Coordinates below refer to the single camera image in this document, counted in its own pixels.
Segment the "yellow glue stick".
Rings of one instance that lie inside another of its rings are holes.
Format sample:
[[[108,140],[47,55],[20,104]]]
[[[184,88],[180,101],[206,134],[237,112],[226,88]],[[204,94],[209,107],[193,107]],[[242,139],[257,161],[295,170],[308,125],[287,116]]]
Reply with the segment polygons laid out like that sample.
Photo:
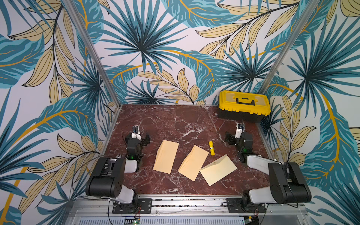
[[[209,141],[209,147],[210,147],[211,156],[215,156],[213,141]]]

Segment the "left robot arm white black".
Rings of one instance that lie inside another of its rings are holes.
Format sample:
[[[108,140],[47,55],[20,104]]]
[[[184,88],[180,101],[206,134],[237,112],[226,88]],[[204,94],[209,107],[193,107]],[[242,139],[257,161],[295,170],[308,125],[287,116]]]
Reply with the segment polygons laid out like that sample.
[[[109,198],[113,204],[112,214],[150,214],[152,199],[139,198],[133,189],[124,185],[125,174],[139,171],[143,147],[150,143],[150,136],[141,137],[132,132],[125,138],[125,143],[125,157],[101,157],[97,161],[85,193],[89,197]]]

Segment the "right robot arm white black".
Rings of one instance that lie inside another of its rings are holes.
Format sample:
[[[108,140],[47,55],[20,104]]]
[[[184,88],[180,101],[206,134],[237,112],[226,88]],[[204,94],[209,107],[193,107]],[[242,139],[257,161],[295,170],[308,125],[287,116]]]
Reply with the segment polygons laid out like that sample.
[[[253,136],[248,132],[231,135],[226,132],[225,142],[234,145],[239,161],[251,169],[269,175],[269,186],[244,191],[240,198],[227,198],[229,213],[265,213],[265,205],[309,203],[311,191],[297,163],[281,162],[259,156],[253,152]]]

